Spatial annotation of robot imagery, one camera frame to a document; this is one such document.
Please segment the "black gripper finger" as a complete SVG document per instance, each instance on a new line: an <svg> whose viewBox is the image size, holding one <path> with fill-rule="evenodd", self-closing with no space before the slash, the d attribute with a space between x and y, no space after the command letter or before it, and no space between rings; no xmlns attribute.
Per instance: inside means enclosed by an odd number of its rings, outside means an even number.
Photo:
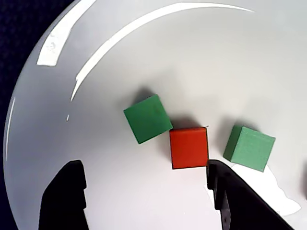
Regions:
<svg viewBox="0 0 307 230"><path fill-rule="evenodd" d="M87 188L83 163L66 163L43 192L39 224L40 230L87 230L85 217Z"/></svg>
<svg viewBox="0 0 307 230"><path fill-rule="evenodd" d="M207 162L207 188L224 230L291 230L236 172L219 160Z"/></svg>

